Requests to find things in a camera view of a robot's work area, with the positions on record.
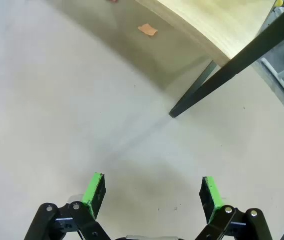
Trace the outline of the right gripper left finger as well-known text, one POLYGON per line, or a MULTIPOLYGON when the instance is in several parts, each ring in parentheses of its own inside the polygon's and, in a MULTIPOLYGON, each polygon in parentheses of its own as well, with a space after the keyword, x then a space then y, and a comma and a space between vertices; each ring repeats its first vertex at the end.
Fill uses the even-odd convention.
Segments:
POLYGON ((104 174, 96 172, 80 200, 63 207, 41 204, 25 239, 62 240, 67 233, 75 232, 82 240, 108 240, 110 237, 96 221, 105 193, 104 174))

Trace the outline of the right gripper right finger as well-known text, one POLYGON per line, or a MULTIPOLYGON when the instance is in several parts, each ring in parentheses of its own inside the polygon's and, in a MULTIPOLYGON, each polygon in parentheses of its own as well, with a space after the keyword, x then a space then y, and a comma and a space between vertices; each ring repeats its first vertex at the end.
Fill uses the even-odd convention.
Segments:
POLYGON ((263 212, 258 208, 241 212, 238 208, 225 204, 213 177, 202 178, 199 196, 206 226, 196 237, 198 240, 221 240, 224 236, 236 240, 272 239, 263 212))

